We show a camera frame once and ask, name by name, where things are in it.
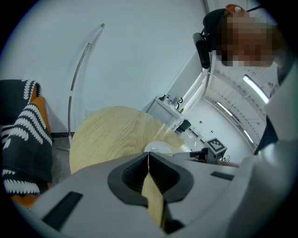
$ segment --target wood grain surface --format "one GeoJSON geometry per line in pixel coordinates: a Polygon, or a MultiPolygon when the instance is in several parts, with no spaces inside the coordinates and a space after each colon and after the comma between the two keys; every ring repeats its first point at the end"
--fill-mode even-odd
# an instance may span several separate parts
{"type": "MultiPolygon", "coordinates": [[[[89,165],[142,153],[152,141],[168,143],[176,152],[181,152],[184,145],[167,125],[147,113],[123,106],[101,109],[85,118],[74,134],[70,147],[71,173],[89,165]]],[[[150,174],[144,181],[142,195],[148,199],[148,213],[160,225],[163,197],[150,174]]]]}

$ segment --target baseboard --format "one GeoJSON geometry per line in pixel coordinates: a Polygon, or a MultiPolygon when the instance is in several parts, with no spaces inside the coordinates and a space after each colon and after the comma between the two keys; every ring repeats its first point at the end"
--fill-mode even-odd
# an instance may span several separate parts
{"type": "Polygon", "coordinates": [[[68,132],[52,132],[52,138],[67,138],[68,132]]]}

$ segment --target linear light fixture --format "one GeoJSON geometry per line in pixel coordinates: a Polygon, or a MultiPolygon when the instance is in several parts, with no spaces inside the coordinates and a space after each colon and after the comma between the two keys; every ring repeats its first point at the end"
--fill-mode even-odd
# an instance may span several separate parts
{"type": "Polygon", "coordinates": [[[231,117],[233,116],[232,113],[230,113],[230,111],[228,109],[226,109],[220,102],[217,102],[217,104],[224,109],[231,117]]]}
{"type": "Polygon", "coordinates": [[[251,137],[249,136],[249,134],[247,133],[247,131],[246,130],[243,130],[243,131],[246,134],[246,136],[248,137],[248,139],[250,139],[251,143],[253,143],[253,141],[252,141],[251,137]]]}
{"type": "Polygon", "coordinates": [[[242,78],[249,86],[252,87],[253,90],[261,97],[261,99],[267,104],[269,99],[265,92],[256,84],[247,74],[245,74],[242,78]]]}

